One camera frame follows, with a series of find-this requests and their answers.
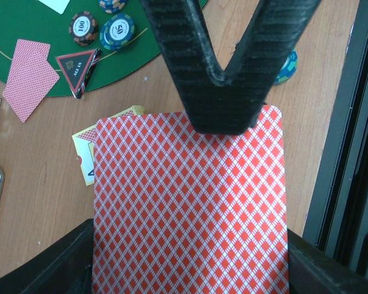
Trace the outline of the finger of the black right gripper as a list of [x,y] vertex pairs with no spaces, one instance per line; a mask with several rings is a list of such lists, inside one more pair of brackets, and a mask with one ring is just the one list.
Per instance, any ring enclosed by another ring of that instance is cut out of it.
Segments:
[[226,69],[217,60],[198,1],[142,1],[192,126],[202,134],[239,135],[255,125],[255,105],[238,84],[251,20]]
[[226,129],[255,125],[282,65],[311,20],[319,1],[259,1],[223,72]]

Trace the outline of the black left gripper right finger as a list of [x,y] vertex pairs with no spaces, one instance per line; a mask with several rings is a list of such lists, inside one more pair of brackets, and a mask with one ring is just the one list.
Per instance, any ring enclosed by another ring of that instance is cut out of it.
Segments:
[[290,293],[368,293],[368,280],[288,230]]

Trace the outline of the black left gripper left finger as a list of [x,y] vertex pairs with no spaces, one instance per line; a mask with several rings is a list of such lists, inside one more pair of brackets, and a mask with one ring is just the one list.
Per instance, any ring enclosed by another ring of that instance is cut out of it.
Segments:
[[0,293],[91,293],[93,220],[0,278]]

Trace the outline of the teal poker chip stack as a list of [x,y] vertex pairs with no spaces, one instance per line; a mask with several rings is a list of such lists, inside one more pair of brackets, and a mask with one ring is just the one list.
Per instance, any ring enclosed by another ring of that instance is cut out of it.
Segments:
[[289,80],[294,73],[297,70],[297,64],[298,64],[298,56],[297,56],[297,52],[294,49],[290,55],[288,56],[288,58],[286,59],[284,65],[282,66],[282,68],[280,69],[275,81],[274,81],[274,85],[280,85],[284,82],[286,82],[287,80]]

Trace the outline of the red playing card deck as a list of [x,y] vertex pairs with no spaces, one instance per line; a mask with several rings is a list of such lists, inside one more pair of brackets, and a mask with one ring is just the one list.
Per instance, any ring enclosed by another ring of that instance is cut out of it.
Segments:
[[184,112],[101,119],[94,171],[93,293],[288,293],[277,107],[238,136]]

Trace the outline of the purple chip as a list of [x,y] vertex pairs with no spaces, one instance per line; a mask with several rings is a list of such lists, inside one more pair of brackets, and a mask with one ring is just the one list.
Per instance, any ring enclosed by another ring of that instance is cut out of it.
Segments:
[[108,14],[118,13],[126,5],[127,0],[98,0],[100,8]]

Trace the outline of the brown chip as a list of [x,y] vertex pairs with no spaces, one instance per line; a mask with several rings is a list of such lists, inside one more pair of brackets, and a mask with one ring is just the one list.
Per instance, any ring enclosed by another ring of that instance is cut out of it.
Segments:
[[72,17],[69,35],[80,46],[91,45],[97,38],[99,24],[89,11],[81,11]]

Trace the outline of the red card being drawn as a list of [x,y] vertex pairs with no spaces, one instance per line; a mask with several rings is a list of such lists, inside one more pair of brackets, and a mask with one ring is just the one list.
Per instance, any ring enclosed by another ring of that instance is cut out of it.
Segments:
[[25,122],[58,80],[58,73],[46,59],[29,60],[7,82],[2,95],[20,121]]

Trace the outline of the red card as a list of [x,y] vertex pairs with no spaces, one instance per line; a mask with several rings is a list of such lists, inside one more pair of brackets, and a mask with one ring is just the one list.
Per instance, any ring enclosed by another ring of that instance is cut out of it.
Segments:
[[18,39],[12,58],[7,81],[10,81],[16,72],[22,68],[29,60],[47,59],[51,45],[43,42]]

